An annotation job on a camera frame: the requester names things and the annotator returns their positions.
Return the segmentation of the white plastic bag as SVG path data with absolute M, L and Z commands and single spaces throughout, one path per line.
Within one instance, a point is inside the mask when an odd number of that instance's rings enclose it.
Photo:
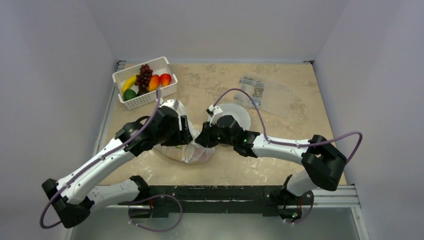
M 189 117 L 185 106 L 182 102 L 179 103 L 179 108 L 176 111 L 178 116 Z M 208 161 L 215 153 L 215 148 L 203 147 L 198 143 L 195 143 L 196 137 L 199 136 L 200 131 L 195 128 L 192 122 L 188 119 L 188 130 L 193 138 L 189 144 L 176 145 L 176 146 L 162 146 L 160 144 L 153 148 L 162 155 L 185 164 L 195 164 Z

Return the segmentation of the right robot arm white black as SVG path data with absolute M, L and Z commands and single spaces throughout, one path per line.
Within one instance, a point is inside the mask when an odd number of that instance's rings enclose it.
M 204 122 L 195 142 L 206 148 L 232 146 L 243 157 L 275 158 L 303 166 L 303 171 L 286 179 L 280 191 L 288 204 L 316 188 L 335 191 L 347 165 L 347 158 L 321 135 L 277 144 L 277 138 L 266 139 L 263 133 L 244 130 L 230 115 L 220 117 L 216 123 Z

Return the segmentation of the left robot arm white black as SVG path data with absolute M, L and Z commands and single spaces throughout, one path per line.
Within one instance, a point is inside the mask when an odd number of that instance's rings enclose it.
M 59 180 L 49 178 L 42 183 L 48 203 L 41 213 L 40 227 L 62 225 L 70 229 L 97 209 L 126 202 L 142 205 L 155 199 L 139 175 L 114 185 L 99 184 L 120 166 L 157 145 L 189 144 L 193 140 L 190 125 L 184 107 L 170 101 L 157 105 L 151 115 L 124 124 L 102 150 L 77 170 Z

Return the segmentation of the fake orange mango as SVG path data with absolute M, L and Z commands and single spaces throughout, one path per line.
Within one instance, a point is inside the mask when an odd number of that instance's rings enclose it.
M 160 84 L 161 84 L 160 76 L 157 74 L 152 75 L 148 84 L 148 91 L 149 92 L 156 91 L 160 87 Z

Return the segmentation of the fake red peach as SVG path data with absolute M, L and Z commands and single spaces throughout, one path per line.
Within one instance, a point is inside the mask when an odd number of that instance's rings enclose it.
M 164 73 L 160 75 L 160 84 L 162 87 L 167 87 L 172 82 L 172 76 L 168 73 Z

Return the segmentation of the fake green avocado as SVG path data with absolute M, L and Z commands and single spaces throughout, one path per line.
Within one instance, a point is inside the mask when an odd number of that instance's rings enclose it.
M 130 100 L 136 98 L 137 96 L 138 96 L 138 94 L 134 90 L 132 90 L 131 88 L 128 88 L 123 92 L 123 100 L 125 102 L 130 101 Z

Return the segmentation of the fake purple grapes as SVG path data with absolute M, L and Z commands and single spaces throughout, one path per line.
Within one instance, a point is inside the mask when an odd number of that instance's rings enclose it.
M 139 74 L 136 75 L 135 86 L 137 86 L 140 90 L 148 90 L 149 82 L 153 75 L 153 70 L 150 68 L 148 64 L 143 64 L 139 68 Z

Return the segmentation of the fake yellow banana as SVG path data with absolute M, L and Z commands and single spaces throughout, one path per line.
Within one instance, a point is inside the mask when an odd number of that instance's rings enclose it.
M 124 94 L 126 90 L 130 89 L 135 82 L 137 81 L 137 77 L 134 75 L 130 77 L 122 86 L 121 93 Z

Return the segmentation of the white filament spool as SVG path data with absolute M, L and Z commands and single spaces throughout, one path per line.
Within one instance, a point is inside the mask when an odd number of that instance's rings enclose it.
M 232 116 L 243 130 L 249 130 L 251 127 L 251 117 L 247 110 L 236 103 L 226 102 L 218 104 L 222 111 L 223 116 Z

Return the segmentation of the clear plastic screw box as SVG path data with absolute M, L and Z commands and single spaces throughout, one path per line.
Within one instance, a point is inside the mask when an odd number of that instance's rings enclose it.
M 292 89 L 288 85 L 246 72 L 240 78 L 239 88 L 247 92 L 251 98 L 237 91 L 234 97 L 237 104 L 252 109 L 253 104 L 256 104 L 259 110 L 283 118 L 289 115 Z

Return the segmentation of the white plastic basket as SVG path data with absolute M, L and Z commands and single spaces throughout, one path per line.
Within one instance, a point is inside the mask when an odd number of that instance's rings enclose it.
M 177 77 L 164 56 L 112 74 L 119 101 L 132 110 L 156 100 L 156 90 L 166 97 L 177 92 Z

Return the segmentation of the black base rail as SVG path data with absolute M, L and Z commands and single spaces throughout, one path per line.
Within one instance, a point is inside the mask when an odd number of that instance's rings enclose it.
M 151 185 L 130 206 L 142 206 L 153 218 L 170 213 L 259 214 L 263 217 L 300 219 L 303 207 L 313 204 L 311 191 L 295 196 L 281 185 Z

